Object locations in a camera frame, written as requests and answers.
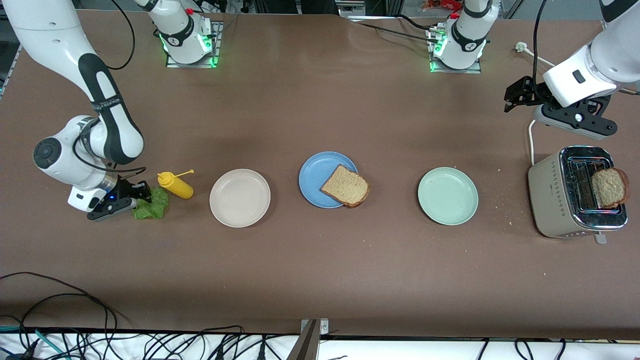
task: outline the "bread slice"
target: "bread slice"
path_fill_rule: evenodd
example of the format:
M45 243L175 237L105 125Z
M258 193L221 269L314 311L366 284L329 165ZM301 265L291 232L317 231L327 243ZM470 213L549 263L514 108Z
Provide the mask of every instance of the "bread slice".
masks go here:
M615 208L629 200L629 178L618 168L605 168L591 176L593 193L603 209Z
M347 207L355 208L367 198L369 183L357 172L338 165L320 190Z

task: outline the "white cable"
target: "white cable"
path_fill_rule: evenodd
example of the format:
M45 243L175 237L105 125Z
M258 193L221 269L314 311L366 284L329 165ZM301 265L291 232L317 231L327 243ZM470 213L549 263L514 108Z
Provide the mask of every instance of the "white cable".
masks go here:
M531 166L536 164L536 160L535 160L536 153L533 151L533 134L531 133L531 128L535 123L536 123L535 120L531 120L531 124L529 124L529 149L531 151Z
M516 52L517 52L517 53L525 53L525 54L529 54L529 55L531 55L531 57L533 57L533 56L534 56L534 55L533 55L533 53L531 52L531 50L529 50L529 49L527 48L527 43L526 43L526 42L522 42L522 41L521 41L521 42L517 43L517 44L516 44L516 46L515 46L515 49L516 49ZM555 66L555 65L554 65L553 63L551 63L550 61L547 61L547 60L545 60L545 59L543 59L543 58L541 58L541 57L538 57L538 60L542 61L543 63L545 63L545 64L547 64L547 65L549 65L549 66L551 66L551 67L554 67L554 66Z

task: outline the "toaster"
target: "toaster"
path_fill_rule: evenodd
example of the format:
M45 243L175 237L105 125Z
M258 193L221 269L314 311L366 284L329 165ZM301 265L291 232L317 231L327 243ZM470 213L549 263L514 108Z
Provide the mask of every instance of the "toaster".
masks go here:
M529 169L529 195L536 227L549 238L594 235L605 243L604 232L627 223L624 204L602 209L591 176L613 167L608 152L593 146L569 146Z

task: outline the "toaster power cord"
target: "toaster power cord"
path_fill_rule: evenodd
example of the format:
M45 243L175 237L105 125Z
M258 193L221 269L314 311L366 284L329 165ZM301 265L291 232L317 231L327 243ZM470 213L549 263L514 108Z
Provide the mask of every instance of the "toaster power cord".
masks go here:
M529 124L529 150L531 152L531 166L536 164L535 152L533 151L533 134L531 133L531 128L535 123L535 120L531 120L531 123Z

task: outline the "brown table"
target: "brown table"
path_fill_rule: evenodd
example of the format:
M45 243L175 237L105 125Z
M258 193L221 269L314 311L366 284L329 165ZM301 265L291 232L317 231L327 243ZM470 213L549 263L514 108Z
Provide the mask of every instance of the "brown table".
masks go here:
M121 15L80 15L104 61L122 63L130 40ZM22 53L0 101L0 272L85 288L132 329L291 332L300 318L323 317L338 334L640 338L640 202L605 246L535 229L525 135L533 108L502 112L504 89L531 73L531 59L512 48L531 44L532 22L496 22L483 73L458 75L430 73L418 40L331 15L242 15L225 32L218 69L166 69L150 19L130 18L135 57L113 75L145 135L132 165L147 166L140 178L152 184L157 172L194 168L185 180L195 196L172 197L162 220L96 224L68 206L69 186L41 173L31 153L92 111L78 88ZM597 22L543 22L540 54L561 61L599 31ZM638 183L639 110L637 99L613 95L607 116L620 130L601 142L536 126L537 159L599 145ZM347 154L371 183L359 208L319 209L301 196L302 163L327 150ZM441 166L477 186L466 224L438 225L419 208L419 179ZM272 191L267 215L246 229L209 210L211 186L235 168L260 172ZM38 279L0 286L2 312L15 314L64 291ZM101 327L102 316L67 299L27 325Z

